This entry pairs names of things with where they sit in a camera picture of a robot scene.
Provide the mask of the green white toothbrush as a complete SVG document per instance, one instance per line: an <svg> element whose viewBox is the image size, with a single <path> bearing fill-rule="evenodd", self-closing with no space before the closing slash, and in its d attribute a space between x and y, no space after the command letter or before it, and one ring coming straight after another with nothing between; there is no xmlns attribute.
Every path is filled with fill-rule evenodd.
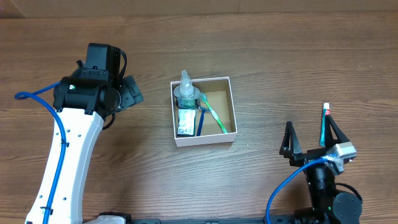
<svg viewBox="0 0 398 224"><path fill-rule="evenodd" d="M207 98L207 96L205 95L204 92L200 93L200 99L202 100L202 102L204 102L204 104L206 104L206 106L207 106L208 110L210 111L212 117L216 120L216 122L220 126L223 134L227 134L228 130L225 128L225 126L221 122L221 120L220 120L219 116L217 115L216 111L210 106L210 104L208 102L208 98Z"/></svg>

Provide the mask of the green white soap packet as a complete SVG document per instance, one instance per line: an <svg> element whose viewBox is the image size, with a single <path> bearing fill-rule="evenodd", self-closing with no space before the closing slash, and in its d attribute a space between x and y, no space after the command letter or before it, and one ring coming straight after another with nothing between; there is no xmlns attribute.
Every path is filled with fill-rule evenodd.
<svg viewBox="0 0 398 224"><path fill-rule="evenodd" d="M196 110L179 109L177 136L195 136L195 120Z"/></svg>

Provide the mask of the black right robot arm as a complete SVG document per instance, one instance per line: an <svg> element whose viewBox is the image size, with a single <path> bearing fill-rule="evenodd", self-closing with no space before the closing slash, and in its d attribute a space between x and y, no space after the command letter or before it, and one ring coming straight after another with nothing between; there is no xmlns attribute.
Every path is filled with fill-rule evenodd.
<svg viewBox="0 0 398 224"><path fill-rule="evenodd" d="M303 152L293 123L288 121L279 154L298 169L272 193L266 207L267 222L271 220L272 199L303 172L312 206L296 210L286 223L359 223L362 197L354 187L335 182L335 177L344 172L344 165L357 156L357 150L330 115L325 116L323 147Z"/></svg>

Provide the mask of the clear green-labelled bottle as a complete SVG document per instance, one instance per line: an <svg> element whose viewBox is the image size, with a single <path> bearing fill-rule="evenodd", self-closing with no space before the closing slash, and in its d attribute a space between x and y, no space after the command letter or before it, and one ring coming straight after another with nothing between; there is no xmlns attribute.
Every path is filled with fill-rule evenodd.
<svg viewBox="0 0 398 224"><path fill-rule="evenodd" d="M198 109L200 106L200 90L193 86L186 70L182 70L180 84L174 89L174 97L180 109Z"/></svg>

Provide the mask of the blue disposable razor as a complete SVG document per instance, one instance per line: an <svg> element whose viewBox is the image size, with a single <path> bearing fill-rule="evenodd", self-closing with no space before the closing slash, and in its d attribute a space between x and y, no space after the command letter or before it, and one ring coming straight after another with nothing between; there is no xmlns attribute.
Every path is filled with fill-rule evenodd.
<svg viewBox="0 0 398 224"><path fill-rule="evenodd" d="M204 123L204 119L205 119L205 114L210 113L210 110L206 109L204 107L199 107L199 109L201 110L201 115L200 115L200 120L199 120L199 124L198 124L197 136L201 136L203 123Z"/></svg>

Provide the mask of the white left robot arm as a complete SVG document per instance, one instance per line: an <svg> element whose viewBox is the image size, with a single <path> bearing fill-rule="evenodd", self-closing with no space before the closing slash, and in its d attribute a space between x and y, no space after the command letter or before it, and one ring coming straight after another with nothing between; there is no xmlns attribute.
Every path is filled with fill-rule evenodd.
<svg viewBox="0 0 398 224"><path fill-rule="evenodd" d="M64 77L51 85L50 105L38 93L20 92L17 99L32 98L54 118L53 139L38 196L26 223L82 223L82 202L90 159L106 117L143 101L132 76L118 82Z"/></svg>

